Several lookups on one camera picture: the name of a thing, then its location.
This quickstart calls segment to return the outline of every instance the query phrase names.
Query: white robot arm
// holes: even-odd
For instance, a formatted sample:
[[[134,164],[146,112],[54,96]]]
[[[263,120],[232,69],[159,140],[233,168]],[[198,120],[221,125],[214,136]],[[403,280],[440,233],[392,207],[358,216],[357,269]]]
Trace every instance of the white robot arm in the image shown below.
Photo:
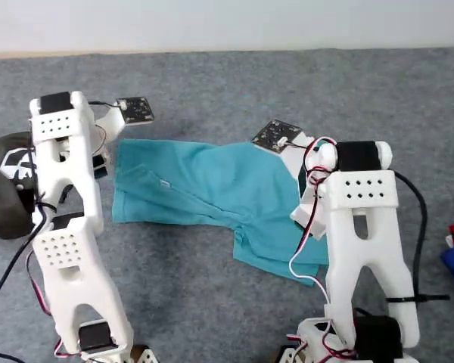
[[[46,223],[33,240],[43,273],[45,294],[56,331],[69,354],[104,363],[134,362],[133,331],[120,295],[98,252],[96,237],[103,215],[92,156],[102,157],[104,144],[128,124],[153,119],[144,98],[119,100],[103,119],[95,121],[81,92],[47,95],[30,102],[36,170]],[[73,185],[83,201],[83,213],[54,217],[63,189]],[[36,224],[41,213],[36,210]],[[81,322],[77,309],[91,306],[103,319]],[[151,350],[141,361],[155,363]]]
[[[325,317],[303,321],[297,339],[305,345],[286,350],[278,361],[354,361],[353,349],[364,349],[370,335],[384,339],[384,330],[387,341],[381,345],[387,351],[366,352],[363,360],[357,350],[356,361],[376,363],[382,354],[388,359],[383,361],[417,362],[402,353],[402,348],[417,345],[419,328],[412,276],[400,242],[395,176],[388,169],[390,146],[379,141],[315,140],[278,120],[253,143],[278,154],[298,180],[300,205],[291,218],[317,239],[326,234],[328,242]],[[366,217],[367,238],[357,235],[354,216]],[[373,271],[384,290],[390,316],[359,319],[356,324],[351,300],[363,266]]]

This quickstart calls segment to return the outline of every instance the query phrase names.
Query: red and white wire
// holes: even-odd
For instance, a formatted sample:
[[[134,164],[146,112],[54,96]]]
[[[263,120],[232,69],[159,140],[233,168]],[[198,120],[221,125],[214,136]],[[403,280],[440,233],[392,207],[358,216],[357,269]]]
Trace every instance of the red and white wire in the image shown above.
[[[25,269],[27,270],[27,274],[29,275],[30,283],[32,284],[32,288],[34,293],[36,294],[37,301],[39,302],[40,308],[44,312],[44,314],[48,316],[52,316],[50,309],[48,308],[47,302],[45,300],[44,294],[40,290],[40,286],[37,283],[36,279],[32,276],[32,272],[30,271],[30,257],[33,255],[33,250],[31,250],[27,257],[25,258]]]
[[[56,357],[56,358],[71,358],[71,357],[76,355],[76,354],[59,352],[59,349],[61,347],[62,347],[62,339],[59,339],[58,342],[54,346],[54,357]]]

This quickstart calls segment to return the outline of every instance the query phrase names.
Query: teal t-shirt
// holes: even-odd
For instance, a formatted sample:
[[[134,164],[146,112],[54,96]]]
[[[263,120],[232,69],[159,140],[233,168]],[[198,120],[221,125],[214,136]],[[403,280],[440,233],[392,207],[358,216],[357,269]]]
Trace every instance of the teal t-shirt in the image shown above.
[[[115,222],[225,226],[235,233],[235,259],[295,280],[288,262],[303,230],[289,215],[299,200],[297,182],[282,160],[251,143],[120,143]],[[316,275],[326,264],[325,239],[310,238],[294,268]]]

